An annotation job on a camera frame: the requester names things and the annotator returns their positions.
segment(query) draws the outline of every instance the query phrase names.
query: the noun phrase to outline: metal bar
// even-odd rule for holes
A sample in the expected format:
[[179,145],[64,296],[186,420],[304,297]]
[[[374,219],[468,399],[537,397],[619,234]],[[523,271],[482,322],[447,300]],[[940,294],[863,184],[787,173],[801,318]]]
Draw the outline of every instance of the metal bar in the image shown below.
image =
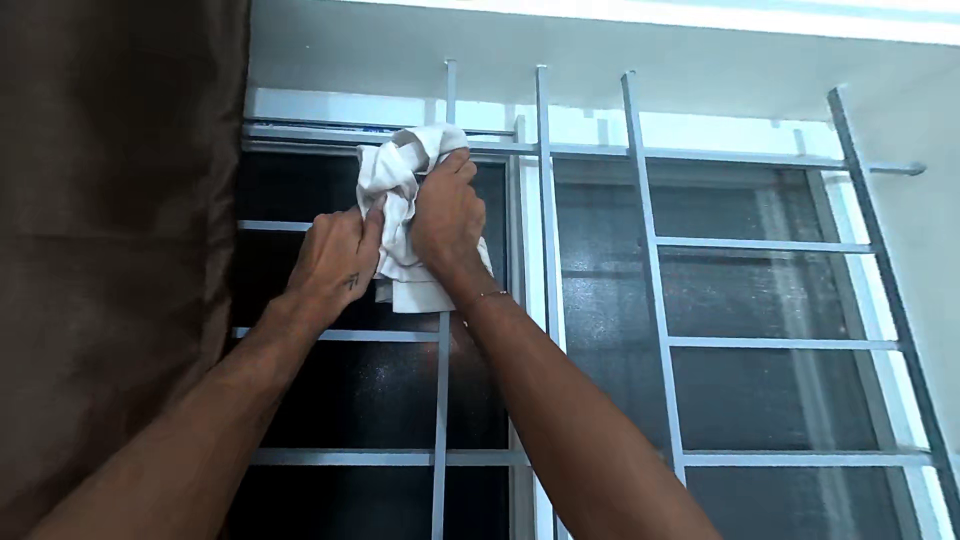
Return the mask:
[[684,454],[687,467],[924,467],[930,455],[885,452],[712,452]]
[[433,540],[444,540],[446,488],[446,406],[450,382],[450,312],[440,314],[440,350],[437,358],[437,438],[433,463]]
[[[332,467],[429,467],[431,450],[260,448],[251,465],[303,465]],[[529,467],[523,452],[510,450],[449,450],[448,467]]]
[[848,254],[870,254],[874,252],[873,248],[866,244],[790,242],[778,240],[738,240],[732,238],[681,238],[677,236],[657,236],[657,245],[690,248],[724,248],[736,250],[801,251]]
[[242,219],[237,222],[237,229],[241,231],[290,231],[295,233],[306,232],[312,223],[301,221],[256,221]]
[[446,123],[457,123],[457,61],[455,60],[446,61]]
[[657,248],[657,232],[654,229],[653,198],[650,194],[650,179],[647,177],[646,151],[643,147],[643,133],[640,129],[640,116],[636,109],[636,96],[633,86],[636,73],[628,71],[620,80],[623,85],[623,105],[627,116],[627,140],[630,141],[630,156],[636,172],[637,191],[640,195],[641,236],[646,250],[642,257],[643,275],[646,277],[647,306],[650,321],[653,324],[654,338],[660,347],[660,367],[663,371],[663,389],[666,398],[666,418],[670,432],[670,464],[673,472],[686,485],[684,471],[684,443],[680,434],[680,411],[677,408],[677,388],[673,375],[673,359],[667,342],[669,333],[666,327],[666,306],[663,303],[663,282],[660,278],[660,255]]
[[907,319],[900,288],[897,285],[893,263],[887,251],[883,231],[876,217],[874,201],[867,184],[867,172],[860,158],[859,141],[847,115],[843,93],[844,89],[838,87],[834,88],[828,96],[833,124],[836,126],[837,136],[840,137],[840,146],[843,147],[853,189],[856,191],[856,199],[863,212],[867,233],[870,235],[870,241],[876,250],[876,265],[879,267],[880,279],[883,281],[887,298],[890,301],[890,311],[900,339],[900,350],[903,353],[907,372],[910,374],[910,382],[924,422],[924,431],[926,431],[926,437],[930,443],[932,465],[937,470],[937,476],[944,491],[953,534],[960,537],[960,489],[957,487],[956,476],[950,467],[947,442],[940,429],[940,423],[937,421],[937,413],[926,386],[924,368],[920,362],[920,355],[917,354],[916,342],[910,329],[910,322]]
[[425,467],[433,464],[429,450],[315,450],[260,448],[251,465],[315,465],[351,467]]
[[858,339],[777,339],[771,337],[689,337],[671,335],[671,347],[713,349],[803,349],[809,351],[896,351],[896,341]]
[[[234,327],[233,337],[240,339],[249,328]],[[370,341],[380,343],[437,343],[441,334],[432,331],[328,330],[317,341]]]
[[[312,129],[355,129],[357,131],[366,131],[371,133],[392,133],[399,130],[408,130],[417,126],[408,126],[404,124],[364,124],[361,122],[340,122],[337,120],[290,120],[286,118],[263,118],[251,117],[244,118],[245,124],[258,124],[265,126],[282,126],[288,128],[312,128]],[[473,135],[492,135],[513,137],[514,132],[506,130],[472,130],[465,129],[467,136]]]
[[546,288],[546,328],[560,343],[560,285],[557,283],[557,199],[550,158],[550,113],[547,105],[546,66],[537,66],[537,134],[540,149],[540,222],[543,232],[543,283]]
[[[322,144],[330,146],[353,146],[357,144],[380,145],[390,140],[388,135],[371,133],[338,133],[318,128],[245,124],[243,128],[245,142],[273,142]],[[259,145],[252,148],[269,151],[269,146]],[[305,153],[305,149],[277,145],[276,151]],[[470,149],[477,154],[538,156],[537,145],[516,142],[492,142],[472,140]],[[557,158],[628,158],[628,149],[622,146],[591,146],[586,144],[558,144],[551,146],[551,155]],[[843,160],[817,158],[815,156],[789,156],[785,154],[754,154],[738,152],[713,152],[706,150],[677,150],[672,148],[647,148],[647,159],[658,161],[710,161],[716,163],[748,163],[777,168],[816,169],[827,171],[847,170]],[[872,172],[917,176],[926,170],[922,163],[872,163]]]
[[492,467],[501,465],[530,466],[530,459],[522,450],[448,450],[449,467]]

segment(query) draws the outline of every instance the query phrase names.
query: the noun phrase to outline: white wall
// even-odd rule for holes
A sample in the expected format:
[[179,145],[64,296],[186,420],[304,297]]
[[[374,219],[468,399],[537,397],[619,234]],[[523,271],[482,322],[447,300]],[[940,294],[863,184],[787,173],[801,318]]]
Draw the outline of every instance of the white wall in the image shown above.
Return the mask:
[[920,160],[875,175],[876,210],[948,444],[960,452],[960,50],[954,66],[854,109],[868,158]]

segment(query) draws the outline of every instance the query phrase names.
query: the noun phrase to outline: white cloth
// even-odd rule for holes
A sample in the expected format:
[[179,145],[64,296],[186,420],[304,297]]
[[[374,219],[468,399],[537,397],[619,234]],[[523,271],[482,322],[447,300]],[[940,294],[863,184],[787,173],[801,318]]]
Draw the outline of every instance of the white cloth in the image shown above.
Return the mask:
[[[376,267],[376,301],[394,303],[394,313],[451,311],[453,302],[423,266],[410,244],[410,220],[424,175],[458,148],[467,146],[463,130],[434,124],[396,132],[380,147],[359,146],[360,177],[357,204],[364,217],[384,194],[383,241]],[[487,242],[477,246],[487,271],[492,273]]]

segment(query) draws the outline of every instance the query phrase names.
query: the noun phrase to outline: ceiling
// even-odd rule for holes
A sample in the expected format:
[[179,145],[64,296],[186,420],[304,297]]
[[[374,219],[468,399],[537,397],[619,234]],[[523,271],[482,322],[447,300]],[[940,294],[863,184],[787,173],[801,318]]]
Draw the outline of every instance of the ceiling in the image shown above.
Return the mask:
[[827,119],[824,96],[849,83],[878,107],[960,64],[960,48],[428,9],[324,0],[253,0],[250,85],[442,97],[444,60],[458,98],[533,103],[537,64],[550,102],[622,107],[619,77],[636,70],[640,108]]

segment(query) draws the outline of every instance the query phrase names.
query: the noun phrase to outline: brown curtain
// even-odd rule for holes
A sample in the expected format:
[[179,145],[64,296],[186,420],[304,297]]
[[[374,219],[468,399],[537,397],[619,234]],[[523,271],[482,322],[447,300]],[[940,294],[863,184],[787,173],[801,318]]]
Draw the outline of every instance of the brown curtain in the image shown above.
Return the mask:
[[248,0],[0,7],[0,538],[218,359]]

